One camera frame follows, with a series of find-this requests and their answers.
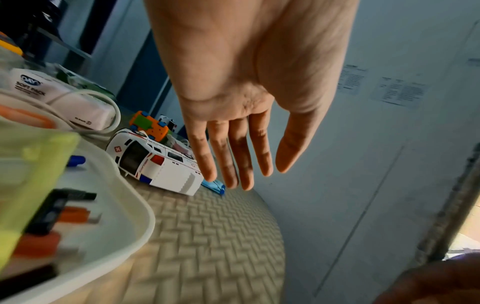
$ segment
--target red light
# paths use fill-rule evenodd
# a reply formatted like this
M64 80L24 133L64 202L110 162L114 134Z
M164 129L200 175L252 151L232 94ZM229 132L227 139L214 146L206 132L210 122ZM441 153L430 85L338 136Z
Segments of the red light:
M155 164L161 166L164 161L165 161L165 158L163 156L160 156L160 155L155 155L154 157L152 157L150 159L152 162L154 162Z

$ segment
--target ambulance window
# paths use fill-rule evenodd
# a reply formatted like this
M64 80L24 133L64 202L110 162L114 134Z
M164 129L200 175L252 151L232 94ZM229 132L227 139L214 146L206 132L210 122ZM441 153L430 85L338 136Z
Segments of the ambulance window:
M183 159L180 155L176 155L176 154L171 153L171 152L168 153L168 157L171 157L171 158L173 158L174 160L177 160L177 161L179 161L179 162L181 162L181 163L184 162L184 159Z
M121 157L118 165L126 172L135 175L140 164L148 154L148 150L142 147L142 145L135 140L125 150L125 153Z

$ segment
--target dark blue panel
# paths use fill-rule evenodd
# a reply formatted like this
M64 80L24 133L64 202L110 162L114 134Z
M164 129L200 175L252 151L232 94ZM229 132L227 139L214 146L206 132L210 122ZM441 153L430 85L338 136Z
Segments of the dark blue panel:
M150 184L150 182L152 181L151 178L148 178L143 174L140 174L140 179L138 179L138 180L141 181L142 183L145 183L145 184Z
M117 103L132 112L150 111L167 77L150 31L118 93Z

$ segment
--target blue pen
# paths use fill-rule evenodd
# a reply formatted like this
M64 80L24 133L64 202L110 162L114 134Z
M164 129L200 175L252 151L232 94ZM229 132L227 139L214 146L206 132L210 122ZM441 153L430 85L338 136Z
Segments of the blue pen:
M67 167L77 167L85 164L85 157L80 155L72 155L66 164Z

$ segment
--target yellow translucent object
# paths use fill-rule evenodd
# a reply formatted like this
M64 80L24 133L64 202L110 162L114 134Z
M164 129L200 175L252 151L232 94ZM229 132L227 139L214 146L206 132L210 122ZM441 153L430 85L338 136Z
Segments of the yellow translucent object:
M76 133L0 121L0 270L79 140Z

